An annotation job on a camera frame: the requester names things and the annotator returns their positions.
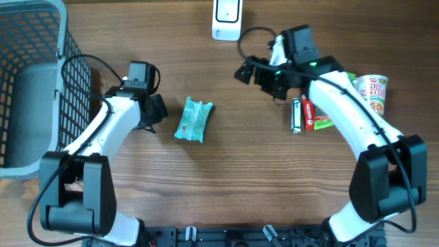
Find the green haribo candy bag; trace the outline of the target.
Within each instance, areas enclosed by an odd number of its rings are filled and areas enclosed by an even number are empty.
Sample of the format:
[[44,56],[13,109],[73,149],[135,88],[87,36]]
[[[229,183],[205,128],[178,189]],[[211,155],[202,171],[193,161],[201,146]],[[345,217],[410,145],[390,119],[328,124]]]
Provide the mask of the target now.
[[313,105],[314,107],[314,130],[321,130],[334,126],[334,123],[330,120],[329,116],[319,107],[319,105]]

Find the teal snack packet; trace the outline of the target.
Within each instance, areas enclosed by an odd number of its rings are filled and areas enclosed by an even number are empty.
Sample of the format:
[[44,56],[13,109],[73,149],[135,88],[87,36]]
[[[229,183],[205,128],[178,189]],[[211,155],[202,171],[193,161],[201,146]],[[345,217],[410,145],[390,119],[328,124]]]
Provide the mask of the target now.
[[192,98],[188,96],[178,129],[174,136],[177,139],[203,143],[204,130],[213,107],[212,102],[204,104],[202,101],[193,101]]

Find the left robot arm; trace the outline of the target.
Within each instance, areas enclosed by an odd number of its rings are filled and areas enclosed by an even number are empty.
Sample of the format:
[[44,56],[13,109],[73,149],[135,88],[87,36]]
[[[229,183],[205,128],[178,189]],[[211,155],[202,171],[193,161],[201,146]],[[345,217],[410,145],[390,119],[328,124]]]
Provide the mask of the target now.
[[168,116],[158,94],[160,71],[132,61],[127,78],[99,100],[102,107],[86,130],[61,152],[40,161],[40,191],[29,211],[27,232],[44,246],[33,227],[36,211],[46,231],[74,234],[85,246],[152,246],[143,220],[117,209],[110,163],[133,130],[154,132]]

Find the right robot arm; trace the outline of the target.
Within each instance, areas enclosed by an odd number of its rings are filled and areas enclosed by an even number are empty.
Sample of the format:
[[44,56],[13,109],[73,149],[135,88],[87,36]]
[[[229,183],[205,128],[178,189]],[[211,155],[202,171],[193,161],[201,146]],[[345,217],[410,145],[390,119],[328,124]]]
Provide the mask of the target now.
[[416,207],[427,197],[427,146],[417,135],[405,136],[379,116],[355,90],[343,66],[321,57],[311,28],[301,25],[275,35],[270,59],[245,56],[235,77],[254,82],[274,99],[299,89],[329,116],[351,147],[357,164],[349,186],[350,200],[323,221],[317,246],[349,246],[378,231],[400,213],[417,221]]

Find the cup noodles container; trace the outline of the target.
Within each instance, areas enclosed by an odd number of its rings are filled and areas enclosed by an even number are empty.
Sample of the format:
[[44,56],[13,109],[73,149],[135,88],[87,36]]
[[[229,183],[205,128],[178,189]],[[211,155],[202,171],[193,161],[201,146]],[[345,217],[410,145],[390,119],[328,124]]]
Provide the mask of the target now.
[[388,78],[384,75],[363,75],[353,81],[357,92],[380,116],[383,116],[385,112],[387,84]]

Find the red snack bar wrapper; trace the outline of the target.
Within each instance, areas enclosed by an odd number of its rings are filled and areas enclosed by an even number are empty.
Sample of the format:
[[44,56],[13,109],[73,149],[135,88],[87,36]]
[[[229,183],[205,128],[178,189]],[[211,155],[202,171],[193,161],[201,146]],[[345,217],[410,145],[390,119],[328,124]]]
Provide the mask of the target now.
[[302,111],[305,120],[305,129],[306,130],[314,130],[314,118],[315,118],[315,109],[311,100],[307,99],[307,97],[302,94],[301,95],[302,102]]

